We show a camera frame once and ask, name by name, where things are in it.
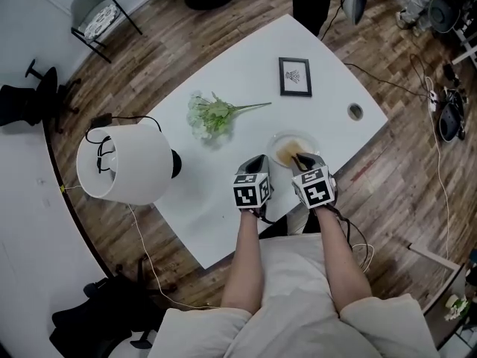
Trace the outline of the black rounded device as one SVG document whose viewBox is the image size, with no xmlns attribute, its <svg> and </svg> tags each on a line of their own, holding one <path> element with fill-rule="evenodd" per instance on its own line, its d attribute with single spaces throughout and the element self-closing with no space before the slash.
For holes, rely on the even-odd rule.
<svg viewBox="0 0 477 358">
<path fill-rule="evenodd" d="M 437 128 L 444 142 L 451 142 L 456 137 L 460 140 L 465 140 L 464 107 L 466 104 L 467 97 L 463 90 L 443 89 Z"/>
</svg>

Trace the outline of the black power adapter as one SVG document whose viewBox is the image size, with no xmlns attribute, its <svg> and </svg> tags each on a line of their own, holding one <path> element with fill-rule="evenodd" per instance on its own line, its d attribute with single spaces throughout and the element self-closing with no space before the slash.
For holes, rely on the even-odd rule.
<svg viewBox="0 0 477 358">
<path fill-rule="evenodd" d="M 455 74 L 454 69 L 450 63 L 443 66 L 443 73 L 445 78 L 452 83 L 454 87 L 459 87 L 461 82 L 458 76 Z"/>
</svg>

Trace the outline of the grey shell office chair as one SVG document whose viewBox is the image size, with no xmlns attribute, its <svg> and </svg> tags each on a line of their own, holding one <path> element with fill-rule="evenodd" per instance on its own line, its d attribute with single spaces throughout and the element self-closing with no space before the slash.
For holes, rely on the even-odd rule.
<svg viewBox="0 0 477 358">
<path fill-rule="evenodd" d="M 450 31 L 461 14 L 464 0 L 431 0 L 428 16 L 431 26 L 439 33 Z"/>
</svg>

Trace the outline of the clear glass plate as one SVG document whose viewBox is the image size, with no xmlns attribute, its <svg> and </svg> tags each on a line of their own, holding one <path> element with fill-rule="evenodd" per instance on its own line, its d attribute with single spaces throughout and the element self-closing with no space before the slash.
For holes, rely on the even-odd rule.
<svg viewBox="0 0 477 358">
<path fill-rule="evenodd" d="M 290 140 L 297 140 L 302 145 L 307 145 L 308 147 L 313 149 L 313 152 L 310 154 L 317 154 L 319 155 L 318 149 L 318 141 L 309 135 L 308 133 L 304 133 L 302 131 L 280 131 L 279 133 L 274 134 L 267 145 L 267 155 L 277 164 L 281 165 L 276 158 L 276 151 L 277 149 L 289 142 Z"/>
</svg>

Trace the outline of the person's right forearm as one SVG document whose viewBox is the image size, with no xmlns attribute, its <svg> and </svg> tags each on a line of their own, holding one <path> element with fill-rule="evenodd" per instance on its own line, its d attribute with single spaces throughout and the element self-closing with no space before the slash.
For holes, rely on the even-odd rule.
<svg viewBox="0 0 477 358">
<path fill-rule="evenodd" d="M 335 214 L 323 207 L 317 208 L 315 214 L 320 224 L 329 288 L 335 308 L 340 313 L 346 306 L 373 295 Z"/>
</svg>

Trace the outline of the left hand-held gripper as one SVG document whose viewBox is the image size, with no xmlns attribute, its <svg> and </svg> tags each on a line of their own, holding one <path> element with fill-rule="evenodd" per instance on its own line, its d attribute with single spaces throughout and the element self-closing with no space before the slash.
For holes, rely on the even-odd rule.
<svg viewBox="0 0 477 358">
<path fill-rule="evenodd" d="M 268 156 L 250 158 L 239 166 L 237 173 L 233 181 L 236 207 L 255 217 L 266 217 L 267 202 L 273 192 Z"/>
</svg>

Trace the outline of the cluttered white desk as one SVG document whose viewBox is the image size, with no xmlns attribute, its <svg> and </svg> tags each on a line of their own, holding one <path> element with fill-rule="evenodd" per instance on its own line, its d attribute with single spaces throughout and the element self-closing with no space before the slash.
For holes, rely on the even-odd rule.
<svg viewBox="0 0 477 358">
<path fill-rule="evenodd" d="M 432 30 L 436 34 L 448 34 L 455 37 L 458 53 L 450 61 L 452 66 L 464 60 L 470 60 L 477 68 L 477 0 L 464 0 L 458 21 L 450 31 L 439 33 L 433 28 Z"/>
</svg>

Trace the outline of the white shade table lamp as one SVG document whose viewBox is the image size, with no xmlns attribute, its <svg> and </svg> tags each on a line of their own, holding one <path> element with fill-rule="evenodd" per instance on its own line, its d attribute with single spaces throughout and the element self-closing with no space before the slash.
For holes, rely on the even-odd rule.
<svg viewBox="0 0 477 358">
<path fill-rule="evenodd" d="M 78 180 L 91 197 L 147 205 L 165 194 L 182 160 L 156 125 L 92 129 L 76 157 Z"/>
</svg>

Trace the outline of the white green artificial flowers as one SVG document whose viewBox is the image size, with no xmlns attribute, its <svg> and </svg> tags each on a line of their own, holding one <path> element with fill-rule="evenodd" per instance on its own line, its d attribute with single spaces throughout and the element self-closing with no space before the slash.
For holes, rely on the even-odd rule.
<svg viewBox="0 0 477 358">
<path fill-rule="evenodd" d="M 212 92 L 212 99 L 204 98 L 201 92 L 194 92 L 188 103 L 186 121 L 196 139 L 212 141 L 229 134 L 234 118 L 245 110 L 271 105 L 271 102 L 259 104 L 233 105 Z"/>
</svg>

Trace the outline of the black picture frame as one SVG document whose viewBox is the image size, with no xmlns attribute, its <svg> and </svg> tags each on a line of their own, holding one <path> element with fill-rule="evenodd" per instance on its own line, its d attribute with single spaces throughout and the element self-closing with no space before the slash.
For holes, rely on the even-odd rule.
<svg viewBox="0 0 477 358">
<path fill-rule="evenodd" d="M 303 58 L 279 58 L 281 96 L 312 97 L 309 61 Z"/>
</svg>

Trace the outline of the folding chair with patterned cushion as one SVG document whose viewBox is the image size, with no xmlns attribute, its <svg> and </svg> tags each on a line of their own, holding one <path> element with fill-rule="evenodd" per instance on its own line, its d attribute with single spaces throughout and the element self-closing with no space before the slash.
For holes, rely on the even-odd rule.
<svg viewBox="0 0 477 358">
<path fill-rule="evenodd" d="M 116 0 L 73 0 L 70 13 L 72 18 L 71 34 L 108 63 L 111 63 L 111 60 L 94 44 L 106 48 L 98 38 L 120 15 L 123 14 L 136 31 L 143 35 L 141 29 Z"/>
</svg>

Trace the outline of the black office chair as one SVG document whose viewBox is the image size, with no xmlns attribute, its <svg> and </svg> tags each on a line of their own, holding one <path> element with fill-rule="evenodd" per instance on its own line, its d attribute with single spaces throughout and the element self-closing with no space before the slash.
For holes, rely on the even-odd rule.
<svg viewBox="0 0 477 358">
<path fill-rule="evenodd" d="M 70 107 L 66 103 L 68 94 L 81 79 L 75 79 L 70 85 L 58 84 L 57 70 L 51 67 L 44 75 L 40 74 L 33 59 L 25 73 L 25 77 L 33 75 L 40 82 L 36 89 L 3 85 L 0 88 L 0 127 L 14 122 L 27 122 L 34 126 L 41 121 L 49 123 L 54 120 L 54 130 L 61 134 L 60 115 L 63 112 L 79 113 L 78 107 Z"/>
<path fill-rule="evenodd" d="M 147 289 L 143 275 L 144 255 L 138 261 L 137 279 L 130 280 L 116 266 L 116 276 L 90 283 L 83 288 L 87 301 L 56 312 L 49 337 L 63 358 L 108 358 L 113 350 L 134 333 L 141 338 L 131 345 L 139 350 L 152 347 L 148 336 L 158 331 L 165 315 L 152 299 L 158 289 Z"/>
</svg>

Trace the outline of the brown table with white legs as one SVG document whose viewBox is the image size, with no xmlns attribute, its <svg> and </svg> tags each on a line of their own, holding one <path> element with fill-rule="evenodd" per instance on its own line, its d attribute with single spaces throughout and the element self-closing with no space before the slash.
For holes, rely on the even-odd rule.
<svg viewBox="0 0 477 358">
<path fill-rule="evenodd" d="M 435 347 L 439 350 L 461 325 L 462 315 L 454 314 L 454 318 L 450 318 L 452 315 L 450 301 L 459 302 L 465 295 L 464 264 L 459 265 L 445 259 L 417 243 L 411 243 L 408 250 L 432 261 L 443 269 L 443 274 L 438 275 L 440 284 L 436 294 L 426 302 L 423 308 L 423 314 Z"/>
</svg>

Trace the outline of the yellow sponge cloth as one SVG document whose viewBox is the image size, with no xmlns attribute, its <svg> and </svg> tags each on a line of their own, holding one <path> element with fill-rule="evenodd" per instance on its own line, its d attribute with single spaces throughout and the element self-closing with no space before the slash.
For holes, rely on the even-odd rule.
<svg viewBox="0 0 477 358">
<path fill-rule="evenodd" d="M 296 157 L 298 154 L 312 152 L 312 148 L 308 147 L 307 145 L 302 145 L 300 142 L 293 139 L 286 144 L 280 146 L 277 149 L 275 155 L 277 161 L 284 167 L 288 168 L 292 164 L 293 158 Z"/>
</svg>

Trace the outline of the person's left forearm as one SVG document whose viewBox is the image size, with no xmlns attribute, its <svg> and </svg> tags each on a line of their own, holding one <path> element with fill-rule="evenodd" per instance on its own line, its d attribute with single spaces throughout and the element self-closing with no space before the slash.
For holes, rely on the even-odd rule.
<svg viewBox="0 0 477 358">
<path fill-rule="evenodd" d="M 257 221 L 251 212 L 241 212 L 236 250 L 221 299 L 221 307 L 245 310 L 252 315 L 261 307 L 264 290 Z"/>
</svg>

